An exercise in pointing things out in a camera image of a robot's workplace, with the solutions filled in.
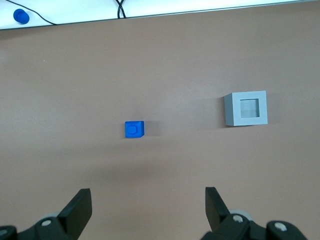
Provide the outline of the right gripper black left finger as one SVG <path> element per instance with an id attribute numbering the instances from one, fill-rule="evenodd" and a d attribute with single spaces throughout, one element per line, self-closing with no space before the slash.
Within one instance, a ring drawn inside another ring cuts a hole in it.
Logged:
<path id="1" fill-rule="evenodd" d="M 18 240 L 77 240 L 92 216 L 91 190 L 84 188 L 55 217 L 39 220 L 17 234 Z"/>

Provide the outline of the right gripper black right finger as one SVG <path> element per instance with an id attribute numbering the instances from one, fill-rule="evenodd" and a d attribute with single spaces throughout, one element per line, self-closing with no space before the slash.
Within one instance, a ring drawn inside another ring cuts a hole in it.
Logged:
<path id="1" fill-rule="evenodd" d="M 205 188 L 205 213 L 211 231 L 203 240 L 305 240 L 306 236 L 293 224 L 269 221 L 265 227 L 242 213 L 231 213 L 215 187 Z"/>

